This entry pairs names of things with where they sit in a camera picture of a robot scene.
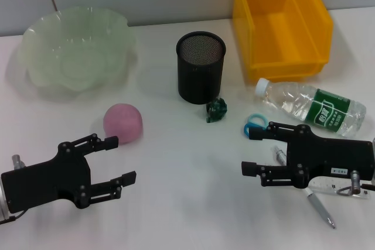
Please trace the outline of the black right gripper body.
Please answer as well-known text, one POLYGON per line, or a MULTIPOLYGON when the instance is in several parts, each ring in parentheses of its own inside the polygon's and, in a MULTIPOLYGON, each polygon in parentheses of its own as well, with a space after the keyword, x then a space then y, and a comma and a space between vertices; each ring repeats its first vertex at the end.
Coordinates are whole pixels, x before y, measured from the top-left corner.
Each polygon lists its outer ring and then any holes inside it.
POLYGON ((316 177, 349 179, 355 171, 361 180, 374 176, 374 149, 370 141, 323 138, 309 126, 297 125, 296 136, 288 142, 288 168, 299 189, 316 177))

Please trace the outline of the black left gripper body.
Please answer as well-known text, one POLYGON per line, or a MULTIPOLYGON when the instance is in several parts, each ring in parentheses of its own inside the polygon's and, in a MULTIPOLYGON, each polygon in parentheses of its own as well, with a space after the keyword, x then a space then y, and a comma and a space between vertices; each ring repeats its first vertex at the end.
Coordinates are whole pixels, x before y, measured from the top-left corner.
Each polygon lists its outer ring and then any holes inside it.
POLYGON ((90 145, 62 143, 57 155, 46 162, 1 174, 6 203, 14 214, 65 199, 77 208, 90 205, 90 168, 85 155, 90 145))

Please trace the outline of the pink peach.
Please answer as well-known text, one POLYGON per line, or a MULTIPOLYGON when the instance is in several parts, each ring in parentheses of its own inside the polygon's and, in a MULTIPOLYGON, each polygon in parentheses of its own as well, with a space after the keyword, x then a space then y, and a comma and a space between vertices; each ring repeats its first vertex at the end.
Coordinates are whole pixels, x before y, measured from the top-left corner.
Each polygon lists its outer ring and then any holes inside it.
POLYGON ((115 104, 103 118, 103 129, 107 138, 117 136, 119 144, 131 143, 143 134, 141 113, 130 104, 115 104))

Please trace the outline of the clear green-label water bottle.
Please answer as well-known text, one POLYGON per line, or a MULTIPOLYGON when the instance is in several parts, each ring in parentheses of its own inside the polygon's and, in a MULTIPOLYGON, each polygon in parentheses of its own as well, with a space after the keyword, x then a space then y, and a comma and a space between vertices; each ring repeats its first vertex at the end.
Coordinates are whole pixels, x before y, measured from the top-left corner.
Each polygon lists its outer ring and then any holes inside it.
POLYGON ((358 133, 367 112, 360 102, 297 82, 260 78, 255 94, 294 119, 346 138, 358 133))

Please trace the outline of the blue sheathed scissors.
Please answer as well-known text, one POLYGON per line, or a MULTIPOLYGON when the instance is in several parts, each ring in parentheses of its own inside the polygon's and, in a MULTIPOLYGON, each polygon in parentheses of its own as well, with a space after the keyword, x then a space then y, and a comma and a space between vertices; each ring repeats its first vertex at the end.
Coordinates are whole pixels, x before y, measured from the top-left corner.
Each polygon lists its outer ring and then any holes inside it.
POLYGON ((249 138, 249 131, 250 128, 262 128, 266 129, 268 126, 268 119, 263 116, 262 114, 251 114, 248 119, 247 123, 244 126, 244 134, 247 138, 249 138))

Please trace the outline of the clear plastic ruler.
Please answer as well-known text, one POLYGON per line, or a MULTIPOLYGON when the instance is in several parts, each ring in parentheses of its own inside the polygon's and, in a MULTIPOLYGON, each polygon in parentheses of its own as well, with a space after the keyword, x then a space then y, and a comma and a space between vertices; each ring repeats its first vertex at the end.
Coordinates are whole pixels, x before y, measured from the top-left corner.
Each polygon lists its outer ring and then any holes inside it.
POLYGON ((308 186, 314 193, 329 194, 335 196, 352 197, 359 199, 371 199, 375 197, 375 191, 361 189, 360 194, 349 195, 351 181, 335 177, 316 177, 309 182, 308 186))

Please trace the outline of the silver white pen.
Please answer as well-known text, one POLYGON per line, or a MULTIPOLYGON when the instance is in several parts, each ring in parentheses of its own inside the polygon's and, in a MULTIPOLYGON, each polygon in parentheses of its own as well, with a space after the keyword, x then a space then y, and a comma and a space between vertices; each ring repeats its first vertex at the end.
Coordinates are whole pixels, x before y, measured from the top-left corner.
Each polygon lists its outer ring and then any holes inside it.
MULTIPOLYGON (((272 147, 272 152, 274 154, 275 160, 278 162, 279 165, 281 166, 287 165, 287 156, 282 149, 280 149, 278 146, 275 145, 272 147)), ((321 201, 318 199, 316 194, 310 188, 303 189, 303 192, 305 193, 306 198, 311 204, 311 206, 315 209, 315 211, 319 214, 319 216, 323 219, 323 221, 327 223, 328 226, 330 226, 332 229, 335 230, 336 224, 333 220, 333 217, 329 214, 329 212, 321 203, 321 201)))

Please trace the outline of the pale green glass fruit bowl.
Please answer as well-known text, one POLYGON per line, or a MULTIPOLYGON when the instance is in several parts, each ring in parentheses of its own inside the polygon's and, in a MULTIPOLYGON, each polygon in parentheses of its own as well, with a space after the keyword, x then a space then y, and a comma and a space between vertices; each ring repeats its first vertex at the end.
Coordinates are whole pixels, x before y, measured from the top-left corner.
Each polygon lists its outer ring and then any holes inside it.
POLYGON ((37 87, 83 92, 125 69, 135 36, 126 17, 75 6, 41 17, 22 36, 18 60, 37 87))

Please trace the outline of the black mesh pen holder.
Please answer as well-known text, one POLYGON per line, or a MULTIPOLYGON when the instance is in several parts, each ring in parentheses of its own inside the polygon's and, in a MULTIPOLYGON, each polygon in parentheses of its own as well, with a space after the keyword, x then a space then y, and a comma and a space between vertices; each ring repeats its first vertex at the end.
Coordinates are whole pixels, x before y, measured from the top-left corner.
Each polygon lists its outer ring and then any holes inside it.
POLYGON ((190 32, 176 45, 178 93, 191 104, 203 105, 220 93, 226 45, 214 33, 190 32))

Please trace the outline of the yellow plastic bin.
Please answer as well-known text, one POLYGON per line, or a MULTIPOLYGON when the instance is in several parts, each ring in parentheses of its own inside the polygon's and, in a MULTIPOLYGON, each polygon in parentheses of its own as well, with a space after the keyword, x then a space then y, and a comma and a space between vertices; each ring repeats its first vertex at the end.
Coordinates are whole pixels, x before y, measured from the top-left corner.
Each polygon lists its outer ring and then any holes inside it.
POLYGON ((322 0, 233 0, 244 78, 298 81, 328 63, 333 20, 322 0))

